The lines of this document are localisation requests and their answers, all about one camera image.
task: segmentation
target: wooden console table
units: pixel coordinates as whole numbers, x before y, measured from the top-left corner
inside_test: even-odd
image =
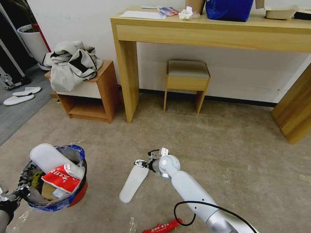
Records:
[[[311,53],[310,21],[271,20],[264,15],[250,15],[247,22],[209,20],[206,15],[188,21],[178,16],[164,20],[120,17],[127,10],[155,10],[130,7],[110,19],[128,123],[139,100],[136,42]],[[272,115],[291,144],[311,131],[311,65]]]

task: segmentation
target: wooden stool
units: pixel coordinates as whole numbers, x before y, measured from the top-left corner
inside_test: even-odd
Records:
[[[166,108],[167,89],[197,91],[196,110],[200,113],[211,76],[204,62],[168,61],[164,95]]]
[[[51,72],[44,75],[50,79]],[[69,118],[111,123],[120,105],[113,61],[103,60],[97,76],[84,80],[70,92],[56,92]]]

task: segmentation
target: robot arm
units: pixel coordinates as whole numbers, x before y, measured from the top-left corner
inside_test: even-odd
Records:
[[[211,233],[259,233],[251,225],[247,225],[241,219],[226,213],[217,206],[213,198],[199,185],[188,173],[180,170],[180,162],[175,156],[167,153],[151,155],[148,163],[149,170],[160,177],[171,178],[173,187],[187,203],[189,208],[205,222]]]
[[[6,232],[6,226],[12,221],[20,201],[30,193],[29,186],[23,184],[9,194],[4,183],[0,183],[0,233]]]

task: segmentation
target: red packaging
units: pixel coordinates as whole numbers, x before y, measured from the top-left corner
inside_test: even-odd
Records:
[[[55,188],[60,188],[67,193],[72,193],[80,183],[80,179],[68,174],[65,170],[65,165],[54,168],[52,171],[42,177],[43,181],[53,185]]]
[[[175,220],[171,221],[170,223],[166,224],[158,224],[155,228],[152,228],[150,230],[144,230],[142,233],[166,233],[173,229],[175,229],[179,223]]]

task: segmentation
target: white plant pot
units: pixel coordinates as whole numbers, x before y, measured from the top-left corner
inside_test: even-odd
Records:
[[[31,52],[33,58],[39,63],[42,64],[44,55],[49,52],[46,48],[46,45],[40,35],[40,32],[24,32],[31,29],[31,24],[22,26],[17,29],[19,35],[25,42],[27,48]]]

